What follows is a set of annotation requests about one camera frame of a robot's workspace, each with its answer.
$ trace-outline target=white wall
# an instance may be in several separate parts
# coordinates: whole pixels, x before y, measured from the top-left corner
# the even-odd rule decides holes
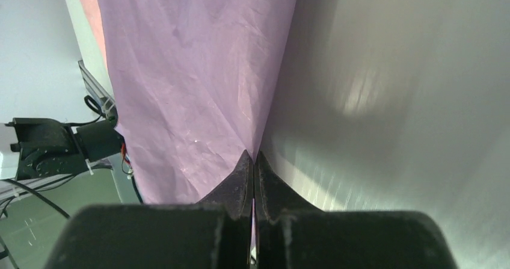
[[[76,38],[78,39],[79,50],[87,70],[94,76],[99,84],[113,96],[113,88],[104,59],[106,55],[101,53],[100,46],[97,43],[97,41],[103,42],[101,45],[104,48],[105,38],[103,36],[101,15],[99,7],[97,6],[97,0],[84,1],[85,3],[83,4],[80,0],[66,0]],[[88,6],[87,12],[89,14],[89,19],[87,19],[87,14],[83,5]],[[93,31],[89,20],[94,22],[93,25],[96,31]]]
[[[510,0],[298,0],[262,150],[323,209],[416,209],[510,262]]]
[[[0,123],[91,120],[80,59],[64,0],[0,0]]]

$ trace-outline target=wrinkled cloth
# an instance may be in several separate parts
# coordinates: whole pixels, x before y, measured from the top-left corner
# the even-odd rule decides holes
[[[147,203],[192,203],[255,157],[296,0],[98,0]]]

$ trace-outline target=black cable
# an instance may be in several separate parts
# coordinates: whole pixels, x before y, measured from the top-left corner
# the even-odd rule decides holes
[[[133,173],[130,173],[129,171],[126,172],[126,170],[124,170],[124,163],[126,162],[126,159],[122,158],[122,162],[120,162],[120,169],[122,170],[122,172],[128,176],[132,176]]]
[[[135,194],[137,195],[140,204],[143,204],[143,199],[142,196],[140,195],[140,192],[138,191],[137,183],[135,182],[135,177],[131,177],[131,182],[133,183],[133,189],[135,189]]]
[[[95,165],[95,166],[91,167],[91,169],[93,169],[93,170],[95,170],[95,169],[109,169],[109,170],[111,170],[113,168],[110,165],[102,165],[102,164],[100,164],[100,165]],[[74,179],[77,175],[80,175],[80,174],[76,174],[76,175],[72,175],[72,176],[67,176],[67,179],[64,182],[62,182],[62,183],[60,183],[60,184],[58,184],[58,185],[56,185],[54,187],[48,188],[48,189],[38,190],[38,192],[46,192],[46,191],[49,191],[49,190],[56,189],[58,187],[62,187],[63,185],[69,183],[72,179]]]
[[[9,204],[15,199],[15,197],[10,197],[9,199],[6,199],[8,200],[7,203],[5,204],[4,208],[2,209],[2,212],[0,213],[0,218],[5,214],[5,217],[7,218],[7,207],[9,206]]]
[[[62,216],[64,216],[66,219],[69,219],[69,214],[66,213],[66,211],[62,210],[62,208],[60,208],[59,206],[55,205],[53,202],[51,202],[50,200],[48,200],[45,196],[41,195],[39,192],[37,192],[36,190],[24,185],[24,184],[21,184],[20,182],[16,182],[14,180],[11,180],[11,179],[4,179],[2,180],[6,183],[9,183],[9,184],[12,184],[12,185],[15,185],[29,193],[31,193],[32,195],[38,197],[39,199],[41,199],[41,201],[47,203],[49,206],[51,206],[53,209],[55,209],[57,212],[59,212]]]
[[[111,165],[104,165],[104,164],[98,164],[98,165],[95,165],[92,167],[93,170],[95,169],[109,169],[109,170],[112,170],[112,166]],[[40,186],[37,186],[34,188],[34,190],[38,190],[39,192],[45,192],[45,191],[50,191],[50,190],[53,190],[53,189],[56,189],[56,188],[59,188],[59,187],[62,187],[64,184],[67,184],[68,182],[70,182],[72,179],[74,179],[77,175],[80,175],[80,174],[76,174],[76,175],[67,175],[65,177],[62,177],[60,179],[56,179],[56,180],[53,180],[51,182],[48,182],[48,183],[45,183],[45,184],[42,184]],[[39,190],[41,188],[46,188],[47,186],[50,186],[50,185],[53,185],[53,184],[56,184],[58,182],[61,182],[63,181],[62,183],[54,186],[54,187],[51,187],[51,188],[48,188],[48,189],[44,189],[44,190]],[[29,192],[25,191],[25,192],[21,192],[19,193],[19,196],[24,196],[26,194],[29,194]],[[16,197],[9,197],[9,198],[5,198],[4,200],[2,200],[0,202],[0,206],[2,206],[5,202],[7,204],[5,204],[5,206],[3,207],[2,209],[2,212],[0,213],[0,218],[5,214],[5,216],[7,216],[7,206],[12,202],[12,200],[14,200]]]
[[[97,122],[99,119],[101,119],[101,117],[106,117],[106,115],[101,110],[101,106],[91,96],[85,96],[83,100],[85,101],[85,104],[88,106],[88,108],[92,110],[94,113],[98,114],[99,117],[97,117],[95,120],[86,123],[67,123],[69,126],[90,125],[91,123]]]

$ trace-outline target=red wire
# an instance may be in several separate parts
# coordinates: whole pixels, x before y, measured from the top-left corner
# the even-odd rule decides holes
[[[131,165],[131,162],[128,159],[126,159],[126,154],[127,154],[126,143],[122,143],[122,147],[120,148],[120,153],[122,154],[122,158],[124,159],[124,162],[126,162],[126,164],[128,164],[128,165]]]

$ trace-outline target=gray wall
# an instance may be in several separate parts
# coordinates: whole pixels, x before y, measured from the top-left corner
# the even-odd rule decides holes
[[[329,209],[415,209],[510,266],[510,0],[298,0],[262,150]]]

